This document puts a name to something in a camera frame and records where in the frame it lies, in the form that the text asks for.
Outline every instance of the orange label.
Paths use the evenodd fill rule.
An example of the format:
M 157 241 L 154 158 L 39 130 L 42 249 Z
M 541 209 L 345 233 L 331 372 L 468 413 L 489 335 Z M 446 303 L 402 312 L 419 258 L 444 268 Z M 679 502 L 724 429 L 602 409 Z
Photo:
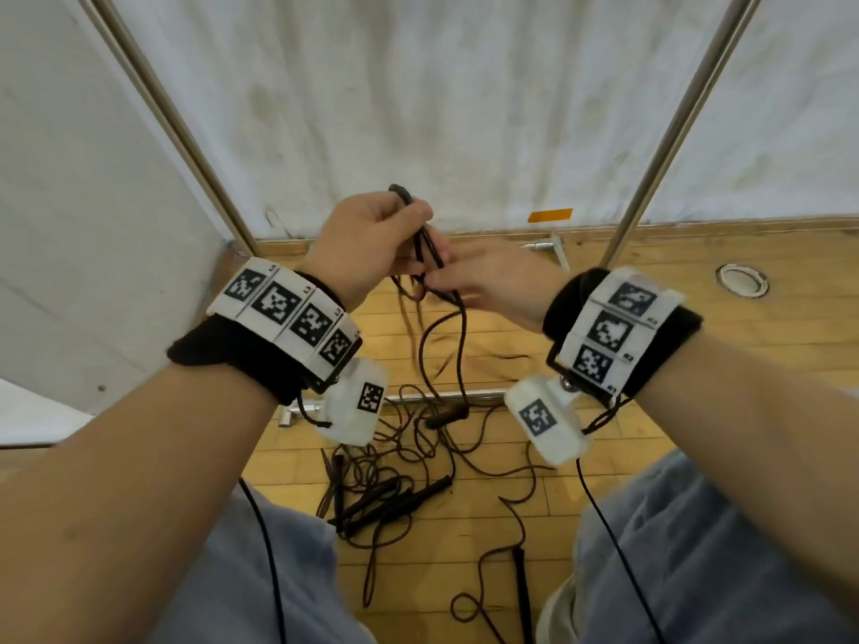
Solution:
M 573 216 L 573 208 L 565 208 L 563 210 L 541 210 L 540 212 L 531 212 L 528 217 L 528 223 L 541 223 L 542 221 L 566 221 Z

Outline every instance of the jump rope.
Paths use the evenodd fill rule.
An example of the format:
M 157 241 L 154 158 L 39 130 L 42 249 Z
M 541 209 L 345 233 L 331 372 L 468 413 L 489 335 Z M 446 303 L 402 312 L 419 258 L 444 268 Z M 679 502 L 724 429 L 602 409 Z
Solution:
M 406 205 L 413 202 L 412 195 L 400 185 L 391 185 L 390 191 L 395 192 Z M 429 251 L 430 256 L 439 269 L 444 267 L 444 262 L 438 254 L 432 239 L 425 228 L 422 228 L 414 236 L 414 251 L 415 257 L 419 262 L 424 261 L 424 247 Z M 468 455 L 473 453 L 483 443 L 486 425 L 489 417 L 503 406 L 503 402 L 491 404 L 481 404 L 479 402 L 470 401 L 467 397 L 465 382 L 462 377 L 462 358 L 465 350 L 466 335 L 467 335 L 467 312 L 464 303 L 457 291 L 451 293 L 438 292 L 433 289 L 427 289 L 424 283 L 424 274 L 412 276 L 412 292 L 409 293 L 403 287 L 398 276 L 392 276 L 392 282 L 397 288 L 398 295 L 401 298 L 407 298 L 416 303 L 418 311 L 418 320 L 423 327 L 423 320 L 420 314 L 420 303 L 424 300 L 427 292 L 433 293 L 443 301 L 454 305 L 456 311 L 448 313 L 445 316 L 436 320 L 421 336 L 420 343 L 417 347 L 415 359 L 421 377 L 424 380 L 424 385 L 429 390 L 427 395 L 420 387 L 414 385 L 403 385 L 400 387 L 398 396 L 399 400 L 391 401 L 385 398 L 385 403 L 390 405 L 396 415 L 396 423 L 389 422 L 385 418 L 379 419 L 381 430 L 375 432 L 373 441 L 364 447 L 356 447 L 354 445 L 339 445 L 334 449 L 329 457 L 324 449 L 321 449 L 322 460 L 325 465 L 329 485 L 323 495 L 319 506 L 317 507 L 316 515 L 324 519 L 329 510 L 334 507 L 334 517 L 329 519 L 329 523 L 337 529 L 338 536 L 349 543 L 350 546 L 360 550 L 370 551 L 370 560 L 367 563 L 367 569 L 364 574 L 364 583 L 362 589 L 361 601 L 363 606 L 369 607 L 373 600 L 373 594 L 376 581 L 376 559 L 380 549 L 388 547 L 405 538 L 412 530 L 414 523 L 414 511 L 428 498 L 437 495 L 450 487 L 456 478 L 457 458 L 463 464 L 474 470 L 480 475 L 488 478 L 503 478 L 512 476 L 523 471 L 530 472 L 530 488 L 520 497 L 504 497 L 499 496 L 498 500 L 510 512 L 519 525 L 520 537 L 516 542 L 497 547 L 495 549 L 483 552 L 478 558 L 478 596 L 462 592 L 455 595 L 450 601 L 450 614 L 461 623 L 468 623 L 477 617 L 483 617 L 489 630 L 500 644 L 507 644 L 496 625 L 489 617 L 489 613 L 485 608 L 485 582 L 484 582 L 484 563 L 494 555 L 502 554 L 509 551 L 515 564 L 517 594 L 519 598 L 519 612 L 522 628 L 522 637 L 525 644 L 533 643 L 533 629 L 531 619 L 531 605 L 527 591 L 527 580 L 525 576 L 525 553 L 522 545 L 526 541 L 527 533 L 525 524 L 522 521 L 515 507 L 530 500 L 537 489 L 537 470 L 554 470 L 548 465 L 539 465 L 531 461 L 531 441 L 525 446 L 525 464 L 512 470 L 503 472 L 492 472 L 482 470 L 478 465 L 475 465 Z M 410 335 L 412 335 L 411 324 L 405 315 L 404 307 L 400 305 L 404 320 L 408 327 Z M 453 318 L 460 317 L 461 328 L 459 331 L 459 345 L 456 350 L 455 368 L 456 380 L 459 387 L 461 400 L 459 402 L 448 404 L 442 400 L 432 380 L 427 374 L 424 364 L 424 349 L 427 340 L 432 332 L 440 325 L 446 323 Z M 499 356 L 499 358 L 509 359 L 512 357 Z M 450 361 L 448 360 L 442 365 L 442 368 Z M 413 390 L 415 393 L 422 396 L 422 402 L 416 407 L 410 409 L 403 400 L 403 394 L 406 390 Z M 587 426 L 584 433 L 596 432 L 597 429 L 607 425 L 617 414 L 624 404 L 628 403 L 631 398 L 627 398 L 622 402 L 616 403 L 612 408 L 600 414 L 590 425 Z M 329 426 L 330 423 L 318 422 L 307 415 L 301 400 L 301 395 L 298 397 L 299 410 L 304 419 L 310 424 L 320 427 Z M 480 432 L 477 440 L 468 446 L 458 445 L 450 432 L 450 425 L 453 422 L 466 418 L 471 408 L 485 410 L 483 421 L 481 422 Z M 406 436 L 410 436 L 407 444 L 404 443 Z M 437 456 L 447 454 L 450 461 L 450 472 L 440 479 L 431 480 L 430 467 L 427 464 L 428 460 L 432 460 Z M 416 479 L 414 476 L 403 474 L 393 465 L 386 462 L 386 458 L 398 458 L 406 464 L 419 464 L 424 468 L 424 478 Z M 582 474 L 582 465 L 579 459 L 575 460 L 575 471 L 578 474 L 579 481 L 585 491 L 585 495 L 594 507 L 600 521 L 606 527 L 609 538 L 617 551 L 620 562 L 624 566 L 624 570 L 629 577 L 629 582 L 632 584 L 638 597 L 641 606 L 646 613 L 650 625 L 654 630 L 654 634 L 659 644 L 665 644 L 666 639 L 662 634 L 658 622 L 656 621 L 653 612 L 650 610 L 650 605 L 638 584 L 635 574 L 626 555 L 620 548 L 620 544 L 614 535 L 607 519 L 602 514 L 600 507 L 597 505 L 594 496 L 591 495 L 590 489 L 585 483 L 585 478 Z M 259 528 L 262 531 L 265 551 L 268 557 L 269 568 L 272 573 L 272 590 L 274 594 L 275 613 L 277 618 L 277 628 L 281 644 L 286 644 L 286 632 L 284 622 L 284 607 L 280 595 L 280 587 L 277 581 L 276 564 L 274 553 L 272 551 L 272 542 L 269 538 L 268 530 L 265 526 L 263 516 L 253 495 L 243 479 L 240 479 L 242 490 L 250 502 L 253 513 L 259 522 Z M 345 496 L 356 496 L 356 500 L 346 505 Z M 383 531 L 390 529 L 398 529 L 395 534 L 389 538 L 382 538 Z M 370 531 L 370 541 L 360 542 L 357 540 L 359 534 L 364 531 Z

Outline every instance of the wooden floor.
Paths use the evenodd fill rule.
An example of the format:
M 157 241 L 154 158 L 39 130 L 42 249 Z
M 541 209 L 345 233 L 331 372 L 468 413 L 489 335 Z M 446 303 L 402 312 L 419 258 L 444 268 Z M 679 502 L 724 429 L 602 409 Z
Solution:
M 568 244 L 573 270 L 593 266 L 605 242 Z M 722 263 L 746 263 L 766 273 L 771 291 L 748 301 L 718 287 L 714 271 Z M 706 329 L 762 357 L 808 371 L 838 386 L 859 386 L 859 237 L 849 232 L 778 233 L 763 236 L 670 237 L 634 242 L 622 263 L 631 263 L 665 286 L 684 292 L 687 304 L 703 314 Z M 397 296 L 385 281 L 356 312 L 364 337 L 363 356 L 382 361 L 392 390 L 417 384 L 409 338 Z M 429 324 L 444 307 L 427 308 Z M 415 324 L 415 316 L 410 319 Z M 517 329 L 502 318 L 469 313 L 465 377 L 470 388 L 510 385 L 511 378 L 545 370 L 547 341 Z M 443 331 L 456 333 L 458 322 Z M 443 338 L 429 346 L 429 369 L 435 371 L 455 349 Z M 492 355 L 529 355 L 499 360 Z M 439 387 L 455 389 L 455 371 L 447 367 Z M 582 420 L 599 410 L 582 402 Z M 474 443 L 482 415 L 451 427 L 461 444 Z M 490 470 L 523 465 L 525 434 L 506 412 L 489 418 L 485 443 L 473 455 Z M 330 446 L 307 425 L 279 428 L 272 422 L 247 465 L 246 479 L 273 501 L 312 513 L 325 490 L 326 474 L 318 448 Z M 673 447 L 671 441 L 634 403 L 596 434 L 583 458 L 583 469 L 596 495 L 617 487 Z M 433 476 L 447 473 L 442 459 Z M 530 480 L 489 479 L 459 466 L 452 489 L 424 505 L 412 532 L 379 554 L 373 604 L 360 610 L 361 585 L 368 555 L 348 546 L 340 550 L 340 580 L 349 604 L 387 642 L 485 642 L 491 634 L 481 620 L 457 623 L 448 614 L 457 593 L 478 590 L 477 559 L 490 548 L 515 542 L 518 529 L 498 501 L 499 495 L 523 495 Z M 537 492 L 521 506 L 527 541 L 527 578 L 532 606 L 569 575 L 570 552 L 579 515 L 587 503 L 573 466 L 545 472 Z M 391 525 L 391 535 L 400 527 Z M 513 564 L 503 556 L 485 565 L 486 604 L 508 642 L 521 641 L 516 612 Z

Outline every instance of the white wall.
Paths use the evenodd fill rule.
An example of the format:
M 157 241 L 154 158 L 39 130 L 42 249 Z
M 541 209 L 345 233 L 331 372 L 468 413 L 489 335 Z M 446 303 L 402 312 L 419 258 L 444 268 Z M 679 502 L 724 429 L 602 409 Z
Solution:
M 728 0 L 114 0 L 257 237 L 399 182 L 617 221 Z
M 221 243 L 63 2 L 4 0 L 0 378 L 97 413 L 163 366 Z
M 859 214 L 859 0 L 763 0 L 644 220 Z

